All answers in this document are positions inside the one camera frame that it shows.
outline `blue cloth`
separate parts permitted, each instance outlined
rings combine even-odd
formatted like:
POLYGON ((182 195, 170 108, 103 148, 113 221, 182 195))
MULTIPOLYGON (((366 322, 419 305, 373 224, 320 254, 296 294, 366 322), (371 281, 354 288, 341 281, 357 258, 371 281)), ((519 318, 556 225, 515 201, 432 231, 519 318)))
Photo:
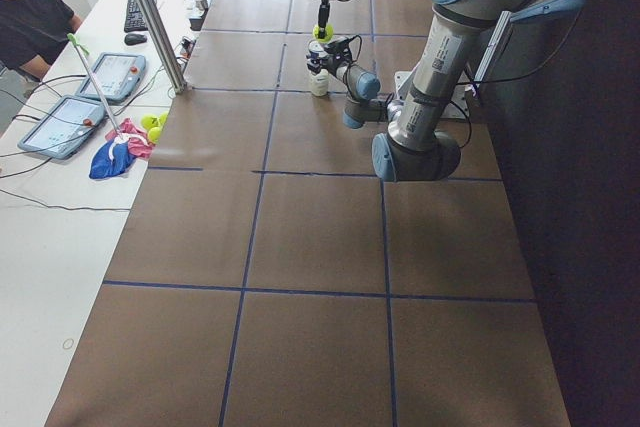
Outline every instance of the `blue cloth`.
POLYGON ((116 144, 113 148, 113 161, 109 158, 109 149, 113 144, 110 140, 104 144, 91 161, 91 171, 89 177, 92 179, 106 179, 107 177, 115 177, 120 175, 129 168, 135 155, 129 152, 127 143, 116 144))

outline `blue joint cap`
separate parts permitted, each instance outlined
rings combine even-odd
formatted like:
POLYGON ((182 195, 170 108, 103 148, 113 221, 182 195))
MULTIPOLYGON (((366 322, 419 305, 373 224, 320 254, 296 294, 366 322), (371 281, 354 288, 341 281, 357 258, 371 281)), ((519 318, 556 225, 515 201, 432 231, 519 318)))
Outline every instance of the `blue joint cap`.
POLYGON ((380 92, 380 81, 371 72, 363 72, 356 83, 356 93, 364 100, 375 98, 380 92))
POLYGON ((386 134, 378 134, 373 138, 371 145, 371 160, 376 175, 384 182, 397 182, 396 166, 393 162, 391 147, 386 134))
POLYGON ((354 119, 346 112, 342 112, 342 123, 349 127, 350 129, 359 129, 364 125, 364 122, 360 122, 359 120, 354 119))

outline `tablet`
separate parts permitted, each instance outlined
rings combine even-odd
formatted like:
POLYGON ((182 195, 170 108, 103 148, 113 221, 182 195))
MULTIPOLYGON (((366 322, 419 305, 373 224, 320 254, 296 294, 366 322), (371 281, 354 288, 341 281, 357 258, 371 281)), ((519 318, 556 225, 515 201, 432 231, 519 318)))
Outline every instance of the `tablet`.
MULTIPOLYGON (((119 104, 134 91, 144 74, 146 64, 142 55, 103 52, 91 70, 100 82, 105 99, 109 103, 119 104)), ((76 95, 100 100, 88 76, 78 88, 76 95)))
POLYGON ((102 103, 65 95, 18 142, 18 147, 54 159, 66 159, 89 138, 104 115, 102 103))

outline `tile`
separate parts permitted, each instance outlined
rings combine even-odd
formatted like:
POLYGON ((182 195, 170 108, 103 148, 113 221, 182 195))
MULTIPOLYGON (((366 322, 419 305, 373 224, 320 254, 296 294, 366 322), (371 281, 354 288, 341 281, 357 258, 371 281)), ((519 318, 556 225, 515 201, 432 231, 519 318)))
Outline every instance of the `tile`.
MULTIPOLYGON (((280 88, 284 90, 309 90, 309 71, 307 69, 306 55, 309 52, 309 42, 313 40, 310 34, 289 34, 285 37, 284 61, 282 63, 282 75, 280 88)), ((349 48, 354 60, 363 69, 375 73, 373 63, 373 44, 370 37, 354 39, 349 48)), ((347 92, 343 82, 335 77, 329 78, 330 92, 347 92)))
MULTIPOLYGON (((336 34, 371 34, 371 0, 330 3, 329 23, 336 34)), ((311 33, 318 23, 320 0, 293 0, 289 32, 311 33)))
POLYGON ((502 183, 385 184, 385 203, 393 293, 533 297, 502 183))
POLYGON ((429 35, 433 12, 431 0, 373 0, 376 35, 429 35))
MULTIPOLYGON (((466 121, 443 119, 438 130, 444 130, 456 139, 458 145, 464 145, 469 135, 466 121)), ((491 143, 491 136, 485 124, 472 124, 471 141, 462 148, 460 165, 451 177, 472 179, 500 179, 500 169, 491 143)))
POLYGON ((267 168, 277 171, 371 174, 371 142, 386 123, 349 129, 345 95, 281 92, 276 101, 267 168))
POLYGON ((377 179, 268 175, 250 287, 385 292, 377 179))
POLYGON ((238 299, 103 285, 47 427, 217 423, 238 299))
POLYGON ((105 278, 242 285, 260 177, 148 170, 105 278))
POLYGON ((275 89, 284 34, 200 32, 185 79, 201 89, 275 89))
POLYGON ((535 305, 395 300, 393 329, 398 425, 569 427, 535 305))
POLYGON ((173 101, 151 167, 262 168, 273 92, 188 90, 173 101))
POLYGON ((384 299, 247 294, 225 427, 391 425, 384 299))
POLYGON ((427 45, 426 37, 376 37, 373 51, 376 58, 381 92, 395 92, 395 75, 398 71, 411 72, 427 45))
POLYGON ((203 29, 284 31, 291 0, 213 0, 203 29))

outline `yellow tennis ball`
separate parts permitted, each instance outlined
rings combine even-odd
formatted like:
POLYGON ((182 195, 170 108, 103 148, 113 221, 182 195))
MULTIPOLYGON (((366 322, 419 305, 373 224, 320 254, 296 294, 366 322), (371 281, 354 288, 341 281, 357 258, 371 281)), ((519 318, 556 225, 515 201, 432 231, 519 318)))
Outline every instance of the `yellow tennis ball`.
POLYGON ((144 130, 149 132, 153 127, 158 126, 158 117, 151 114, 145 114, 142 116, 142 119, 140 119, 140 124, 144 130))
POLYGON ((313 38, 316 39, 320 43, 329 42, 331 40, 331 37, 333 37, 333 25, 327 24, 327 26, 325 27, 324 39, 318 38, 318 35, 320 35, 320 26, 318 24, 316 24, 313 27, 313 38))
POLYGON ((164 127, 164 124, 167 121, 168 116, 169 116, 169 111, 167 110, 166 112, 161 113, 160 117, 158 117, 158 123, 160 124, 161 127, 164 127))
POLYGON ((147 133, 147 137, 154 144, 158 143, 158 139, 160 139, 160 135, 162 134, 162 127, 151 127, 149 132, 147 133))

